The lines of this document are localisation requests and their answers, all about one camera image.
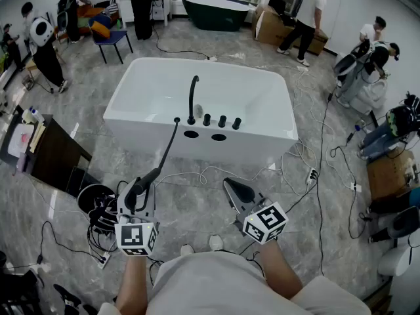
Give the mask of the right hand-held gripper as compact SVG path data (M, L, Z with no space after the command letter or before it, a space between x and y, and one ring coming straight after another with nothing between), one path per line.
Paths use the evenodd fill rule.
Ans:
M263 245L279 236L289 219L281 205L244 180L226 177L222 187L231 208L237 211L234 224L244 236Z

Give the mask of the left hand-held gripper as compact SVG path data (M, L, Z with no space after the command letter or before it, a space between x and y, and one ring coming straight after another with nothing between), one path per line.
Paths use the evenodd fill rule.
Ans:
M155 218L156 187L152 182L142 193L137 177L124 187L117 199L115 236L118 248L126 256L150 256L158 238L159 222Z

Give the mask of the black cylindrical handle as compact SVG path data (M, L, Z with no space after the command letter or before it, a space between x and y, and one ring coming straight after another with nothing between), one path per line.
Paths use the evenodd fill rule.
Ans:
M156 167L143 177L137 177L131 188L131 192L137 196L141 195L143 192L147 191L153 181L155 181L160 176L160 174L161 168Z

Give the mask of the person's right forearm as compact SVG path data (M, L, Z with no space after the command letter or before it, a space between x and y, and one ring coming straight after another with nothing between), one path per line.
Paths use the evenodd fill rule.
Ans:
M286 261L276 240L259 246L261 266L266 282L277 294L292 299L303 288L303 284L295 271Z

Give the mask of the person's left forearm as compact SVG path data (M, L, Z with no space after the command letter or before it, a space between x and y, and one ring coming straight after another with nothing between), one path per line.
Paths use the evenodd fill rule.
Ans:
M128 257L115 307L121 315L146 315L146 257Z

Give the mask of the white bathtub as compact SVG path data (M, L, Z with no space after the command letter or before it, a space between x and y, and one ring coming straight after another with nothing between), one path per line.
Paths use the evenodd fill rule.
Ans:
M193 125L187 124L192 78ZM205 114L210 126L203 125ZM220 116L226 126L220 128ZM233 130L239 117L241 125ZM138 58L131 62L104 112L126 150L208 162L267 166L297 141L289 92L274 72L209 60Z

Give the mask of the dark green bathtub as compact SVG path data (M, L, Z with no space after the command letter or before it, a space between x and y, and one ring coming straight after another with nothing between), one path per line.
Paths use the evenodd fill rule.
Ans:
M193 24L207 31L236 32L244 23L249 7L229 0L182 0Z

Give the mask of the black round bin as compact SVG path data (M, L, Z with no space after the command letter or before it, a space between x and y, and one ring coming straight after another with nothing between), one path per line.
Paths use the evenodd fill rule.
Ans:
M117 195L103 184L90 184L80 191L77 204L89 216L91 224L117 222Z

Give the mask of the black box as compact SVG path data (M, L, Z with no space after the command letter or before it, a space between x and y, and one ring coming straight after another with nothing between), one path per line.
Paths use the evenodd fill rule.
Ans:
M86 169L73 167L65 192L76 198L79 193L89 185L99 183L100 182L96 178L88 174Z

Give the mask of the person's white shirt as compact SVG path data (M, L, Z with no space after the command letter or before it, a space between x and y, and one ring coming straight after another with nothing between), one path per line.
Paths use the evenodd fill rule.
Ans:
M323 276L288 300L243 257L212 251L163 264L146 315L371 315L371 311Z

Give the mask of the dark wooden cabinet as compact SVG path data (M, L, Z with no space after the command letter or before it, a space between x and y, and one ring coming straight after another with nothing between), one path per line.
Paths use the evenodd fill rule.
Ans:
M26 148L23 173L57 190L68 191L73 170L81 158L90 161L92 155L81 147L56 122L52 115L44 116L44 126L35 150Z

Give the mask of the black curved faucet spout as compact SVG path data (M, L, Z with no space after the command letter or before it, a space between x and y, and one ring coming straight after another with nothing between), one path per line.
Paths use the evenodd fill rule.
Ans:
M195 87L196 87L196 83L200 80L198 75L195 75L192 78L192 82L191 82L191 86L190 86L190 92L189 92L189 99L188 99L188 109L189 109L189 114L188 114L188 119L187 119L187 124L189 125L193 125L196 120L194 118L194 91L195 91Z

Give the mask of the yellowish folder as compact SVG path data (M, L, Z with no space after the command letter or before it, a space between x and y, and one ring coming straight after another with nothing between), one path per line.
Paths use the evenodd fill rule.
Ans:
M39 125L37 126L37 129L35 130L35 133L33 135L33 138L30 142L30 152L31 153L35 153L35 149L37 147L37 144L42 136L42 134L44 133L46 127L43 123L39 123Z

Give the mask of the white paper sheet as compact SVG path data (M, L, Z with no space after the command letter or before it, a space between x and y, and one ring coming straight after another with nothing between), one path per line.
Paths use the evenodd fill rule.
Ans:
M10 138L7 153L16 158L19 158L20 154L24 154L32 138L33 131L33 125L19 123Z

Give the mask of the black equipment pile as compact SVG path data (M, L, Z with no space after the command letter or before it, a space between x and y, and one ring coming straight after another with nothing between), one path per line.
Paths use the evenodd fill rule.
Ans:
M43 315L35 273L6 273L6 263L7 256L0 251L0 315Z

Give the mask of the large open cardboard box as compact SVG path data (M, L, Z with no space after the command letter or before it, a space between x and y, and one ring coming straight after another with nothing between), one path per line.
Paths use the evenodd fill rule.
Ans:
M294 25L286 26L272 7L258 5L253 15L251 29L254 40L278 47L294 29Z

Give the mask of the blue chair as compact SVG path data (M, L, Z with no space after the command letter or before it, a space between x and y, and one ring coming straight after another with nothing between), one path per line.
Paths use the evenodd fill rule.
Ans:
M92 31L90 29L90 26L92 25L92 23L94 21L100 22L101 24L105 25L111 31L111 38L109 38L109 39L100 39L100 38L96 37L92 33ZM95 45L98 46L98 48L100 50L100 53L102 55L102 58L104 60L104 63L106 64L107 63L107 60L106 60L106 57L104 55L103 47L105 47L105 46L112 46L115 49L116 53L117 53L117 56L119 58L119 61L123 64L123 59L122 59L122 57L120 55L119 49L117 47L117 43L121 39L123 39L125 37L126 40L127 40L128 45L129 45L130 51L132 53L133 53L133 49L132 49L131 43L129 41L129 38L128 38L128 35L127 35L127 31L126 30L111 30L112 25L111 25L111 22L110 21L111 20L110 20L110 17L109 16L105 16L103 14L96 15L95 17L89 19L88 26L89 26L89 29L90 29L90 31L92 33L93 42L95 43Z

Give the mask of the white toilet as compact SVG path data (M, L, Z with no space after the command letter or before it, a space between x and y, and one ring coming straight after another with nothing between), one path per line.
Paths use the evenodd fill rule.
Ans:
M378 110L385 103L387 87L387 81L384 79L363 86L354 99L354 109L364 115L368 115L373 110Z
M395 247L380 260L378 273L392 278L390 310L413 315L420 307L420 247Z

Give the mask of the small wooden table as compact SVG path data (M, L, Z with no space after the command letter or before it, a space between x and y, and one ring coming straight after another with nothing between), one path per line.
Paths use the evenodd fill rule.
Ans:
M31 80L35 81L33 72L37 70L37 66L32 58L26 63L25 69L28 71Z

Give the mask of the orange cushion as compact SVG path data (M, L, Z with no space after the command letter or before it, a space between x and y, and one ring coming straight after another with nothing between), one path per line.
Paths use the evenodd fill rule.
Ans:
M111 31L100 22L94 21L90 26L92 33L100 39L111 38Z

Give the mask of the black green backpack rig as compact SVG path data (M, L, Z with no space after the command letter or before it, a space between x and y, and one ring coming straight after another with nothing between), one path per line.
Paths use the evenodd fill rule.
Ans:
M403 138L410 133L420 137L420 113L410 106L401 105L389 110L386 121L391 138Z

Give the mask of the white round backpack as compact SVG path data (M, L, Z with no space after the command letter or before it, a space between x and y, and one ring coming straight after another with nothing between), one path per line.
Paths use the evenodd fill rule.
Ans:
M54 28L50 22L42 17L33 19L30 26L30 37L38 47L45 46L54 35Z

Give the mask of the orange sofa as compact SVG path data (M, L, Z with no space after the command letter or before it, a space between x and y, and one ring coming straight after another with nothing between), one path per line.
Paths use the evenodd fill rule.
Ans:
M77 26L79 29L88 28L89 19L96 15L105 15L110 17L111 25L114 25L119 19L119 7L116 0L105 0L94 5L80 5L77 8Z

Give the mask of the white drawer cabinet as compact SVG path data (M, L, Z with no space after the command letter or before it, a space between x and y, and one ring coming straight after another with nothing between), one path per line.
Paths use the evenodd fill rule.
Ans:
M173 0L153 0L151 8L151 19L162 21L164 26L168 26L168 21L172 19Z

